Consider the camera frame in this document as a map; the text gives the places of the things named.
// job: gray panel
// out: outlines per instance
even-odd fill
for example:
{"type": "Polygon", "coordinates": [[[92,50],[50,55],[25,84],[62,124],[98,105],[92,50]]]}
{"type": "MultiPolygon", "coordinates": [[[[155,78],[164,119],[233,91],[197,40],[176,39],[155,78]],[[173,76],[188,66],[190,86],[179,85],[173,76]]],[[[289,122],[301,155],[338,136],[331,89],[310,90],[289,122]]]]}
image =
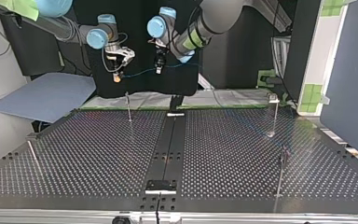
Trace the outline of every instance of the gray panel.
{"type": "Polygon", "coordinates": [[[358,149],[358,1],[349,5],[326,95],[322,123],[358,149]]]}
{"type": "Polygon", "coordinates": [[[127,111],[75,113],[33,142],[34,153],[13,152],[0,165],[0,208],[139,210],[165,112],[132,120],[127,111]]]}
{"type": "Polygon", "coordinates": [[[279,110],[230,109],[186,112],[170,153],[165,178],[179,191],[167,196],[178,212],[358,214],[358,160],[306,119],[279,110]],[[275,209],[283,148],[290,151],[275,209]]]}
{"type": "Polygon", "coordinates": [[[310,56],[310,45],[318,20],[321,0],[298,0],[284,83],[295,100],[299,99],[305,70],[310,56]]]}

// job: metal plate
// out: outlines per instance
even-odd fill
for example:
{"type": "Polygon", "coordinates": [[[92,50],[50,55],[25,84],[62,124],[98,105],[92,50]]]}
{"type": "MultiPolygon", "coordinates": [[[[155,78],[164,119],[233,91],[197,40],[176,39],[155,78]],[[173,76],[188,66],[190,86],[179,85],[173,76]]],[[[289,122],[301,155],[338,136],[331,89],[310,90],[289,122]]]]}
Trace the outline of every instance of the metal plate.
{"type": "Polygon", "coordinates": [[[180,129],[171,152],[184,159],[165,175],[179,182],[175,211],[274,212],[288,148],[277,212],[358,214],[358,160],[291,110],[279,110],[273,137],[272,108],[187,111],[180,129]]]}
{"type": "Polygon", "coordinates": [[[139,210],[164,117],[75,113],[0,167],[0,208],[139,210]]]}

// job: black background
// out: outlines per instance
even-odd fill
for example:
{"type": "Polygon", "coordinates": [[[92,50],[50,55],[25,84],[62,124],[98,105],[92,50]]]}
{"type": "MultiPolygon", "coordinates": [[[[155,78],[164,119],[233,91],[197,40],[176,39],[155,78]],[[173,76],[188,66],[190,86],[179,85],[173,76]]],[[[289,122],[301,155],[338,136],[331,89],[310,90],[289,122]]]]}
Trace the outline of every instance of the black background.
{"type": "MultiPolygon", "coordinates": [[[[76,0],[74,9],[81,24],[97,24],[100,14],[110,13],[116,16],[119,32],[127,33],[129,39],[122,44],[135,51],[136,57],[125,68],[125,75],[137,74],[154,67],[156,48],[147,44],[151,39],[146,30],[147,22],[158,15],[160,7],[173,7],[177,10],[176,30],[182,33],[187,27],[191,11],[197,5],[194,0],[76,0]]],[[[124,78],[120,83],[113,82],[112,74],[105,71],[101,60],[101,51],[87,47],[89,61],[97,85],[97,94],[103,98],[118,97],[137,91],[159,91],[168,94],[192,95],[198,88],[196,65],[183,65],[177,68],[165,68],[160,75],[149,72],[138,77],[124,78]]],[[[190,63],[198,63],[195,55],[190,63]]],[[[170,54],[168,65],[179,64],[170,54]]]]}

